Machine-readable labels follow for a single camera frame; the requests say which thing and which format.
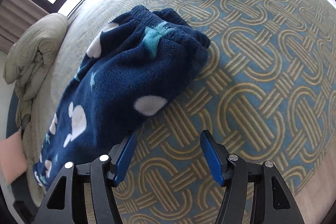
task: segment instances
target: light blue star print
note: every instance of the light blue star print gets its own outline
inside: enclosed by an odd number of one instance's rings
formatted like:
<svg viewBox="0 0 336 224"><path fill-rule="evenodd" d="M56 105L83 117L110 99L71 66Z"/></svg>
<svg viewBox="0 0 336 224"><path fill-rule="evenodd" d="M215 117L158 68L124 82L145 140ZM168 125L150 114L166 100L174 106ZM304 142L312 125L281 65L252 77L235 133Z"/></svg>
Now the light blue star print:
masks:
<svg viewBox="0 0 336 224"><path fill-rule="evenodd" d="M173 28L165 28L164 25L166 24L167 22L163 21L153 28L146 27L145 29L145 36L141 43L143 43L149 50L151 59L156 57L158 44L161 37L174 30Z"/></svg>
<svg viewBox="0 0 336 224"><path fill-rule="evenodd" d="M45 135L45 142L50 144L50 136L48 133Z"/></svg>
<svg viewBox="0 0 336 224"><path fill-rule="evenodd" d="M95 75L96 75L97 71L95 71L94 73L91 74L91 78L90 78L90 86L91 86L91 90L93 88L93 86L95 85Z"/></svg>
<svg viewBox="0 0 336 224"><path fill-rule="evenodd" d="M78 78L77 74L79 73L80 70L81 70L81 67L78 68L77 73L76 73L76 75L74 77L75 80L77 80L78 82L80 82L80 79Z"/></svg>
<svg viewBox="0 0 336 224"><path fill-rule="evenodd" d="M46 180L45 180L45 176L40 176L40 181L41 181L44 185L47 184L47 182L46 182Z"/></svg>

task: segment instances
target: metal screw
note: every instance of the metal screw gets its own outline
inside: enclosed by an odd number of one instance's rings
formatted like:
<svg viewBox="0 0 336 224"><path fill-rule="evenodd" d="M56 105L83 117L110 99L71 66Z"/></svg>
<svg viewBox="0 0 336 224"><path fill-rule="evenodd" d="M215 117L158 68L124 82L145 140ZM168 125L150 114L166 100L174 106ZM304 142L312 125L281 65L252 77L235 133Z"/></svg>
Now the metal screw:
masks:
<svg viewBox="0 0 336 224"><path fill-rule="evenodd" d="M73 167L73 165L74 165L73 162L68 161L66 164L64 164L64 167L65 167L66 169L70 169L71 167Z"/></svg>
<svg viewBox="0 0 336 224"><path fill-rule="evenodd" d="M101 155L100 157L99 157L99 160L100 161L107 161L109 159L109 155Z"/></svg>
<svg viewBox="0 0 336 224"><path fill-rule="evenodd" d="M271 162L271 161L265 161L265 165L267 166L267 167L273 167L274 166L274 164Z"/></svg>
<svg viewBox="0 0 336 224"><path fill-rule="evenodd" d="M231 155L229 156L229 159L232 160L232 161L236 161L236 160L238 160L238 156L235 155L235 154L231 154Z"/></svg>

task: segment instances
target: pink pillow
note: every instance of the pink pillow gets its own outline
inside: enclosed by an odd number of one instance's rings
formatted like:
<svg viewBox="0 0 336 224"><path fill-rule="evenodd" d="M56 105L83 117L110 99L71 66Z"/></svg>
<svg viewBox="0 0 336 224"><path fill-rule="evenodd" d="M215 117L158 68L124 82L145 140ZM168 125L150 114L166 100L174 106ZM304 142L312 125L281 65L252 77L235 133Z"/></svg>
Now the pink pillow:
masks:
<svg viewBox="0 0 336 224"><path fill-rule="evenodd" d="M27 159L22 148L21 130L0 142L0 165L7 185L10 185L27 170Z"/></svg>

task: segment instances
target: bedspread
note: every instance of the bedspread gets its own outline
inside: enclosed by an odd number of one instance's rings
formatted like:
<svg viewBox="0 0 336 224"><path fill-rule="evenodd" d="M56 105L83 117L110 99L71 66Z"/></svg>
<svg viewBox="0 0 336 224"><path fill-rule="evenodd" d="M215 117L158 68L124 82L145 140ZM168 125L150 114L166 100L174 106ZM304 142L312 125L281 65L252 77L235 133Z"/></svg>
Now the bedspread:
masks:
<svg viewBox="0 0 336 224"><path fill-rule="evenodd" d="M224 189L212 180L199 147L203 129L247 161L272 160L291 191L300 191L336 129L336 12L326 0L85 0L69 18L34 100L34 134L24 137L30 162L38 160L58 101L90 42L135 5L173 8L211 45L197 79L137 132L126 179L114 191L124 223L215 221ZM32 173L28 178L38 200ZM246 223L252 192L249 185Z"/></svg>

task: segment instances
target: curtain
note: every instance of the curtain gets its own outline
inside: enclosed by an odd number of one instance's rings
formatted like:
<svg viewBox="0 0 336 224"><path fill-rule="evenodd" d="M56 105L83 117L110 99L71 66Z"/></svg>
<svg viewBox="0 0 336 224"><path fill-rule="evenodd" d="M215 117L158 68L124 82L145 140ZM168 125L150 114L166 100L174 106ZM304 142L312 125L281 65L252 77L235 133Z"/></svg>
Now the curtain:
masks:
<svg viewBox="0 0 336 224"><path fill-rule="evenodd" d="M25 30L47 14L31 0L3 0L0 5L0 50L8 52Z"/></svg>

